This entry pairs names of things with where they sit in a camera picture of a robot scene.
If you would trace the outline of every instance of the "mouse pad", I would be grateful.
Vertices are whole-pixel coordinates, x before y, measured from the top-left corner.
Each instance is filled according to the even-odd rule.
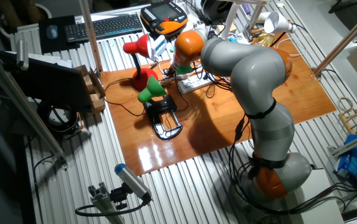
[[[40,29],[40,44],[41,52],[51,53],[61,50],[69,50],[79,48],[80,45],[76,43],[68,43],[66,41],[65,29],[67,25],[75,24],[74,16],[64,16],[58,18],[48,19],[39,23]],[[50,25],[56,25],[58,27],[58,38],[50,40],[47,38],[47,27]]]

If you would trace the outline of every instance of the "computer mouse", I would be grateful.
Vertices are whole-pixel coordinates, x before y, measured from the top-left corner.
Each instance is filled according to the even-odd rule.
[[[50,40],[58,38],[58,27],[56,25],[49,25],[47,27],[47,38]]]

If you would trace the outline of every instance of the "monitor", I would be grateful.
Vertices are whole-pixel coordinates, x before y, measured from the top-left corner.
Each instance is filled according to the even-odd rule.
[[[0,51],[0,57],[16,63],[16,54]],[[47,101],[56,108],[92,112],[92,101],[83,76],[76,69],[30,58],[26,71],[11,74],[26,96]]]

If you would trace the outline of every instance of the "lamp shade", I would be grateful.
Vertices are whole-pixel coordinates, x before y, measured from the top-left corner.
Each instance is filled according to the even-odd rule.
[[[164,90],[160,83],[153,76],[150,76],[146,88],[138,94],[138,100],[141,103],[146,103],[152,99],[152,97],[164,96],[166,94],[166,90]]]
[[[271,12],[264,22],[264,31],[268,34],[289,33],[297,30],[297,26],[288,22],[288,20],[279,12]]]
[[[152,39],[148,34],[140,37],[136,42],[125,43],[123,45],[123,50],[127,54],[140,54],[146,58],[152,57],[152,48],[151,48]]]

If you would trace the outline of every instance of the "metal pole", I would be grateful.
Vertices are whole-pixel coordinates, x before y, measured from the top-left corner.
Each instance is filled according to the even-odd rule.
[[[261,12],[263,11],[264,5],[256,5],[253,15],[250,17],[249,29],[253,29],[257,19],[259,18]]]
[[[91,49],[93,58],[95,59],[95,65],[97,66],[97,73],[102,72],[101,57],[99,56],[97,38],[95,36],[95,31],[93,30],[91,12],[88,6],[87,0],[80,0],[81,12],[85,21],[85,27],[87,28],[88,38],[90,39]]]
[[[0,63],[0,86],[6,92],[6,94],[11,98],[19,111],[23,114],[26,120],[31,124],[40,138],[50,146],[52,152],[56,155],[65,159],[65,153],[59,146],[58,142],[55,140],[51,132],[42,122],[40,116],[34,111],[33,107],[29,104],[27,97],[24,95],[23,91],[16,83],[14,77],[9,73],[5,72],[2,64]]]
[[[344,146],[341,146],[340,148],[333,150],[332,156],[340,156],[343,153],[354,149],[355,147],[357,147],[357,138],[349,142],[348,144],[345,144]]]
[[[347,34],[343,40],[329,53],[328,56],[321,62],[319,66],[314,70],[314,74],[316,77],[320,76],[320,73],[323,69],[326,68],[326,66],[329,65],[329,63],[332,62],[335,57],[340,54],[340,52],[354,39],[354,37],[357,35],[357,25],[355,25],[350,33]]]

